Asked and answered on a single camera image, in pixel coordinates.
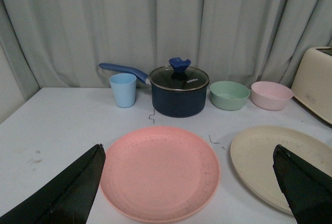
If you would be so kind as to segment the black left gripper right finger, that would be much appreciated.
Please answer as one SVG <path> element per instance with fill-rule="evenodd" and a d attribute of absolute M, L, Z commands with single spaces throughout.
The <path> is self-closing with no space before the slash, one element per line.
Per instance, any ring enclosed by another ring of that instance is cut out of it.
<path fill-rule="evenodd" d="M 331 223 L 331 176 L 282 145 L 274 149 L 273 170 L 297 223 Z"/>

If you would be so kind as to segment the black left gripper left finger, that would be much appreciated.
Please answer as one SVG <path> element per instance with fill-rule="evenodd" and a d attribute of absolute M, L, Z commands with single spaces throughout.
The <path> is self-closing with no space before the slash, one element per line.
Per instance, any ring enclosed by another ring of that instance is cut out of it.
<path fill-rule="evenodd" d="M 106 155 L 97 144 L 1 217 L 1 223 L 86 223 Z"/>

